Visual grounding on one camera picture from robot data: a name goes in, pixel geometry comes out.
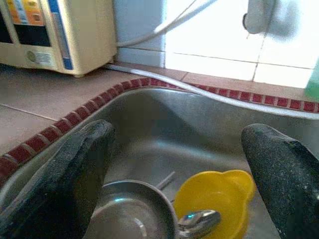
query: utensil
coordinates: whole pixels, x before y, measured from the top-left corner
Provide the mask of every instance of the utensil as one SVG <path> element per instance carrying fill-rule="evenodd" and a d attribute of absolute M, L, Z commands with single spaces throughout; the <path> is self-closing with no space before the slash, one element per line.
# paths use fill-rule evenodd
<path fill-rule="evenodd" d="M 252 176 L 242 170 L 207 171 L 190 177 L 176 194 L 177 218 L 187 212 L 215 209 L 221 222 L 206 239 L 241 239 L 248 225 L 248 204 L 255 194 Z"/>
<path fill-rule="evenodd" d="M 209 233 L 218 221 L 216 212 L 210 210 L 186 217 L 193 219 L 181 221 L 179 225 L 169 200 L 148 183 L 137 180 L 111 182 L 102 188 L 83 239 L 199 238 Z"/>

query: red tile trim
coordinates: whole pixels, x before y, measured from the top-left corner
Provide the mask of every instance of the red tile trim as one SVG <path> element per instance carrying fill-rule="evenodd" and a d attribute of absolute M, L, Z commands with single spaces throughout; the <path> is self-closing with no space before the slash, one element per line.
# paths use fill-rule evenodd
<path fill-rule="evenodd" d="M 242 92 L 231 89 L 224 89 L 218 87 L 210 87 L 204 85 L 196 85 L 200 89 L 219 94 L 225 97 L 233 99 L 239 99 L 241 101 L 251 101 L 256 104 L 264 104 L 274 107 L 288 108 L 292 110 L 306 111 L 319 113 L 319 103 L 304 102 L 293 99 L 266 96 L 261 94 L 254 94 L 250 92 Z M 107 91 L 101 93 L 97 97 L 89 100 L 84 105 L 80 106 L 73 112 L 70 112 L 58 122 L 54 123 L 50 127 L 42 130 L 39 134 L 36 134 L 32 138 L 28 139 L 25 143 L 17 146 L 9 151 L 4 156 L 0 157 L 0 185 L 7 180 L 13 172 L 15 172 L 23 163 L 30 160 L 34 154 L 41 152 L 51 143 L 59 139 L 62 135 L 67 133 L 72 127 L 79 124 L 82 120 L 87 118 L 90 114 L 98 110 L 107 104 L 110 100 L 117 97 L 125 91 L 129 91 L 135 88 L 160 86 L 172 89 L 180 89 L 177 86 L 167 84 L 163 81 L 153 78 L 141 78 L 130 81 L 125 81 Z"/>

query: stainless steel sink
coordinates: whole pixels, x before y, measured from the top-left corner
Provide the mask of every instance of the stainless steel sink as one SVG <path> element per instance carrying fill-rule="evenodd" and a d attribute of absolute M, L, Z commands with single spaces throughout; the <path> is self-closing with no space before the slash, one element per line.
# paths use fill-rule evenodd
<path fill-rule="evenodd" d="M 300 140 L 318 157 L 319 120 L 306 118 L 243 109 L 176 90 L 130 91 L 109 102 L 19 169 L 2 188 L 0 207 L 11 202 L 69 134 L 94 120 L 108 120 L 116 128 L 114 155 L 105 182 L 137 179 L 156 185 L 175 171 L 175 179 L 163 190 L 173 200 L 181 184 L 198 172 L 249 172 L 240 133 L 252 123 L 268 124 Z M 245 238 L 279 238 L 258 193 L 250 204 L 250 225 Z"/>

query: yellow bowl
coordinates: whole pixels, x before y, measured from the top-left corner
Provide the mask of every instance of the yellow bowl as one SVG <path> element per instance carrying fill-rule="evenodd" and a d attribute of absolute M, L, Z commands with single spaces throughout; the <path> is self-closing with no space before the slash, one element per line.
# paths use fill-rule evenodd
<path fill-rule="evenodd" d="M 183 183 L 174 207 L 178 219 L 189 212 L 205 209 L 221 214 L 221 222 L 204 239 L 240 239 L 248 226 L 248 204 L 255 190 L 252 176 L 245 171 L 201 172 Z"/>

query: white hose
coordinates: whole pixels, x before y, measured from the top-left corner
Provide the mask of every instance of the white hose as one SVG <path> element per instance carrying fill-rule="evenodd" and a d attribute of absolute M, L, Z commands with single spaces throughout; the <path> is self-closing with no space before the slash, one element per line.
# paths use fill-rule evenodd
<path fill-rule="evenodd" d="M 129 67 L 123 67 L 123 66 L 117 66 L 117 65 L 111 65 L 107 64 L 104 66 L 106 69 L 110 70 L 115 70 L 115 71 L 122 71 L 122 72 L 127 72 L 131 74 L 136 74 L 136 75 L 141 75 L 141 76 L 146 76 L 146 77 L 152 77 L 161 81 L 164 81 L 166 83 L 169 83 L 171 85 L 175 85 L 177 87 L 180 87 L 184 90 L 208 97 L 210 99 L 223 102 L 232 106 L 236 107 L 241 107 L 249 110 L 254 110 L 254 111 L 260 111 L 264 113 L 269 113 L 269 114 L 276 114 L 280 116 L 288 116 L 288 117 L 295 117 L 295 118 L 301 118 L 301 119 L 308 119 L 308 120 L 319 120 L 319 114 L 314 114 L 314 113 L 308 113 L 308 112 L 301 112 L 301 111 L 295 111 L 295 110 L 290 110 L 290 109 L 285 109 L 285 108 L 276 108 L 276 107 L 270 107 L 270 106 L 265 106 L 265 105 L 260 105 L 260 104 L 255 104 L 255 103 L 250 103 L 250 102 L 244 102 L 244 101 L 239 101 L 236 99 L 220 96 L 218 94 L 214 94 L 205 90 L 202 90 L 200 88 L 197 88 L 195 86 L 191 86 L 187 83 L 174 80 L 170 77 L 163 76 L 160 74 L 156 74 L 153 72 L 149 71 L 143 71 L 143 70 L 138 70 L 138 69 L 133 69 Z"/>
<path fill-rule="evenodd" d="M 136 45 L 138 43 L 150 40 L 162 33 L 164 33 L 170 26 L 172 26 L 177 20 L 182 20 L 185 17 L 189 16 L 190 14 L 192 14 L 194 11 L 196 11 L 198 8 L 192 10 L 191 12 L 189 12 L 188 14 L 182 16 L 197 0 L 193 0 L 190 5 L 188 5 L 187 8 L 185 8 L 177 17 L 175 17 L 174 19 L 169 19 L 166 20 L 165 22 L 163 22 L 162 24 L 158 25 L 153 32 L 148 33 L 144 36 L 141 36 L 139 38 L 133 39 L 133 40 L 128 40 L 128 41 L 124 41 L 124 42 L 118 42 L 117 46 L 118 47 L 125 47 L 125 46 L 132 46 L 132 45 Z"/>

